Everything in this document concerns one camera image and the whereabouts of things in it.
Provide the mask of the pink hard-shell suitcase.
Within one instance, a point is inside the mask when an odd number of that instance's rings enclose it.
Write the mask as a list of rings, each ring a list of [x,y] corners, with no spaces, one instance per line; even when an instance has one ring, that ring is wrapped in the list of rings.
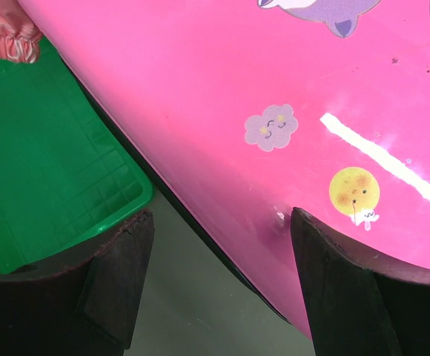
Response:
[[[23,1],[112,123],[308,331],[302,208],[430,268],[430,1]]]

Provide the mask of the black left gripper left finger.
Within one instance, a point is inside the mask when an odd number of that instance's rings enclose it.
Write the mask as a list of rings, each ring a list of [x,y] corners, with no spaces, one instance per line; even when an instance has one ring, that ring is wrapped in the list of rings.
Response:
[[[0,355],[122,355],[154,238],[141,210],[53,256],[0,274]]]

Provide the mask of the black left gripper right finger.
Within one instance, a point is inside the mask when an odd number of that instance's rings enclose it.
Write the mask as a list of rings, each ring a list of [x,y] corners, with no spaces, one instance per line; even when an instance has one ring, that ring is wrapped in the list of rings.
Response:
[[[430,269],[301,208],[291,213],[291,240],[316,355],[430,355]]]

